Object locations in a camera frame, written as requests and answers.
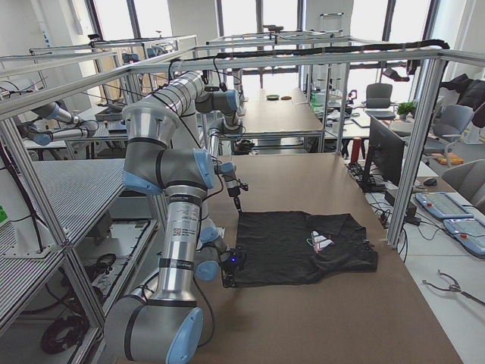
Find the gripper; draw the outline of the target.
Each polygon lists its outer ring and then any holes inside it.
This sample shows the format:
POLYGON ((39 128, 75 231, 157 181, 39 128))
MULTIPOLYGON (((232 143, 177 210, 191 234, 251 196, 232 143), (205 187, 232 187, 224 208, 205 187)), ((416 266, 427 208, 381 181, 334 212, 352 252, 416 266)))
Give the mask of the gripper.
POLYGON ((223 271, 222 281, 224 287, 232 287, 234 282, 234 275, 237 271, 243 270, 246 261, 246 253, 241 249, 231 249, 227 258, 221 263, 223 271))
POLYGON ((226 176, 225 177, 225 184, 226 188, 228 191, 228 194, 230 197, 233 197, 234 205, 236 207, 236 210, 238 212, 242 211, 241 208, 241 203, 239 199, 239 195, 241 194, 241 191, 248 191, 249 190, 249 185, 241 182, 238 178, 236 177, 231 177, 231 176, 226 176))

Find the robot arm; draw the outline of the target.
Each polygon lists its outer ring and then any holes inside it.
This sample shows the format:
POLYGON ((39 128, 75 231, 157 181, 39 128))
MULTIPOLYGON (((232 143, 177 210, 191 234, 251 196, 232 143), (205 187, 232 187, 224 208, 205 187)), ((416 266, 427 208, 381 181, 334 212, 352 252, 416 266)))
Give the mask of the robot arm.
POLYGON ((241 212, 239 196, 241 190, 248 190, 236 176, 236 166, 233 162, 220 162, 217 160, 217 148, 221 136, 236 136, 243 131, 243 122, 239 117, 240 94, 237 89, 228 89, 224 83, 219 86, 203 84, 202 94, 196 99, 196 111, 205 117, 207 114, 218 111, 221 118, 215 117, 213 121, 203 126, 205 145, 214 162, 214 171, 224 180, 229 196, 233 199, 238 212, 241 212))
POLYGON ((123 110, 128 144, 123 182, 128 190, 167 198, 164 240, 158 268, 146 283, 120 298, 105 321, 108 350, 136 362, 187 363, 202 335, 204 314, 191 286, 210 281, 241 259, 227 247, 208 216, 207 199, 216 182, 238 198, 246 185, 232 162, 221 162, 198 146, 194 127, 189 142, 172 146, 185 115, 219 111, 237 126, 239 98, 215 92, 201 71, 188 71, 123 110))

